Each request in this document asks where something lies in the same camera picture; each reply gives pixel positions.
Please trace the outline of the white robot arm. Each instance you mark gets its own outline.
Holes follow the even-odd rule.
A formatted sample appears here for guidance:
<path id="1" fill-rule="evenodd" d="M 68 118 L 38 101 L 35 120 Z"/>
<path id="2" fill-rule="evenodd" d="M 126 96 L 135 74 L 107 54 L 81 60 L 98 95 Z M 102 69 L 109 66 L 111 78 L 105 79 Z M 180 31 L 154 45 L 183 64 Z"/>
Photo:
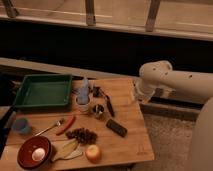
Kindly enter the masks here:
<path id="1" fill-rule="evenodd" d="M 213 73 L 176 71 L 169 61 L 156 61 L 143 64 L 139 75 L 135 96 L 143 103 L 162 86 L 205 102 L 196 120 L 184 171 L 213 171 Z"/>

